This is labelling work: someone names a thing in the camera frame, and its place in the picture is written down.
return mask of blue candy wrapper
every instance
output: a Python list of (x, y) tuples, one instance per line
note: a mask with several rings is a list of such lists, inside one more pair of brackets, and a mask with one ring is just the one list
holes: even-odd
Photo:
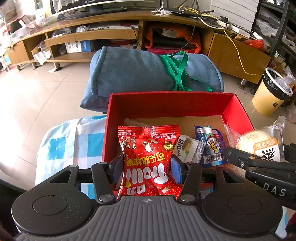
[(225, 150), (225, 142), (222, 134), (217, 129), (210, 126), (194, 126), (196, 140), (205, 143), (203, 157), (200, 164), (203, 167), (214, 167), (224, 164), (223, 151)]

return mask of tile floor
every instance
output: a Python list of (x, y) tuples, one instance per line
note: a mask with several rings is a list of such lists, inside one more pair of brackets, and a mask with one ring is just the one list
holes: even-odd
[[(101, 113), (79, 107), (89, 78), (89, 63), (64, 64), (56, 73), (48, 73), (52, 63), (32, 69), (27, 65), (0, 74), (0, 170), (21, 181), (27, 189), (34, 186), (36, 153), (42, 137), (51, 127), (70, 119)], [(249, 88), (241, 90), (239, 78), (222, 74), (225, 92), (236, 93), (255, 128), (271, 125), (279, 107), (270, 117), (259, 114), (252, 104)], [(296, 124), (286, 123), (284, 143), (296, 143)]]

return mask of yellow trash can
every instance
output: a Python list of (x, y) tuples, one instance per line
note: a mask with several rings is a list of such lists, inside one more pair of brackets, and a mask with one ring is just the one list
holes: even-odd
[(283, 78), (278, 72), (267, 67), (263, 80), (259, 85), (253, 99), (255, 109), (264, 116), (270, 116), (285, 100), (290, 100), (292, 89), (284, 90), (274, 79)]

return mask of wooden tv cabinet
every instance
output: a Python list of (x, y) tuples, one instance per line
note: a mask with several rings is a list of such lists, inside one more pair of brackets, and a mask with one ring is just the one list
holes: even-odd
[[(135, 36), (132, 29), (108, 29), (71, 33), (55, 38), (51, 37), (53, 31), (57, 29), (78, 27), (81, 25), (87, 26), (91, 23), (118, 20), (139, 21), (139, 29), (136, 31), (137, 36)], [(92, 56), (95, 54), (94, 52), (66, 53), (60, 55), (59, 49), (61, 45), (66, 42), (92, 39), (138, 38), (140, 45), (143, 46), (146, 26), (152, 21), (178, 23), (190, 26), (194, 26), (196, 23), (196, 20), (194, 19), (188, 19), (180, 16), (153, 15), (151, 11), (148, 10), (108, 13), (70, 21), (59, 20), (48, 26), (40, 27), (31, 31), (30, 35), (9, 46), (7, 48), (7, 53), (13, 65), (36, 63), (31, 51), (40, 43), (40, 41), (44, 40), (52, 54), (51, 58), (47, 60), (47, 62), (55, 63), (56, 67), (59, 66), (59, 63), (63, 62), (90, 62)], [(202, 48), (201, 53), (207, 55), (221, 72), (247, 79), (253, 83), (258, 83), (260, 76), (250, 76), (244, 73), (235, 47), (226, 36), (223, 36), (223, 32), (220, 30), (214, 31), (213, 29), (205, 26), (200, 20), (196, 23), (195, 31), (198, 31), (200, 34)], [(269, 56), (236, 40), (235, 43), (240, 51), (242, 63), (246, 71), (249, 73), (263, 73), (269, 62)]]

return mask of monitor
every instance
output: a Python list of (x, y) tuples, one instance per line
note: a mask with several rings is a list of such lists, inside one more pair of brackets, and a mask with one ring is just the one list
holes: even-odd
[(48, 0), (51, 14), (60, 14), (70, 10), (86, 7), (87, 11), (103, 9), (104, 3), (117, 2), (157, 2), (157, 0)]

